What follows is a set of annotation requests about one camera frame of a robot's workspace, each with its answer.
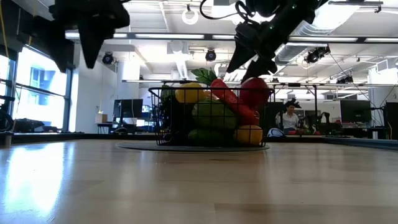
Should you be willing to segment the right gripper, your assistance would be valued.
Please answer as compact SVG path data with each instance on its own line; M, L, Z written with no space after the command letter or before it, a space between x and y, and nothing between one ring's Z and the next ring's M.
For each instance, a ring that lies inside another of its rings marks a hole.
M274 17L258 25L256 52L235 41L235 50L226 70L232 73L257 55L258 59L249 64L242 78L243 83L250 78L275 73L277 65L272 58L277 48L287 41L302 21L312 23L315 18L314 7L257 7L256 12L263 17Z

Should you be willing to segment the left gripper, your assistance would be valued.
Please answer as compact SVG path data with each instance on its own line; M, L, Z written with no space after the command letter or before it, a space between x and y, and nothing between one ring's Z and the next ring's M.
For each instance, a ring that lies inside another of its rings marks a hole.
M66 27L77 27L80 22L109 23L118 29L130 24L130 16L120 0L60 0L49 6L54 20ZM105 29L79 28L81 48L87 68L94 68L104 40L108 37ZM58 69L65 73L73 63L74 42L65 38L64 30L47 32L47 47Z

